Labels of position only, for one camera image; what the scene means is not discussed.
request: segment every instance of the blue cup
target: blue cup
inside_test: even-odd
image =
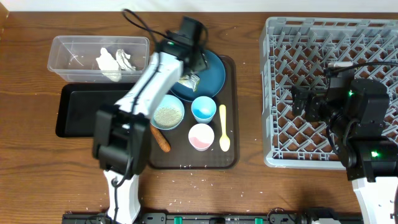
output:
[[[210,97],[200,96],[192,102],[191,110],[198,123],[207,124],[216,114],[217,106]]]

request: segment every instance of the spoon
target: spoon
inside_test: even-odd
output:
[[[229,145],[231,144],[231,141],[229,140],[229,137],[226,135],[226,107],[225,105],[220,105],[219,108],[220,111],[220,120],[221,120],[221,130],[223,134],[221,135],[220,138],[220,147],[221,150],[224,152],[228,151]]]

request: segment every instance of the transparent container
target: transparent container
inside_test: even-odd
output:
[[[115,58],[116,51],[123,49],[131,55],[129,62],[135,72],[101,71],[96,58],[104,47]],[[113,36],[58,36],[51,46],[49,63],[51,72],[59,74],[67,82],[113,83],[103,72],[122,75],[119,83],[136,82],[148,65],[149,40],[146,37]]]

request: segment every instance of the pink cup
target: pink cup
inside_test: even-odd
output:
[[[198,151],[208,149],[214,141],[214,131],[207,124],[196,124],[188,133],[191,145]]]

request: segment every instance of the plate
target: plate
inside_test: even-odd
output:
[[[192,102],[199,96],[208,96],[210,98],[217,95],[225,82],[225,68],[220,58],[209,50],[205,51],[209,69],[199,72],[200,78],[198,88],[194,92],[191,88],[176,83],[171,92],[181,100]]]

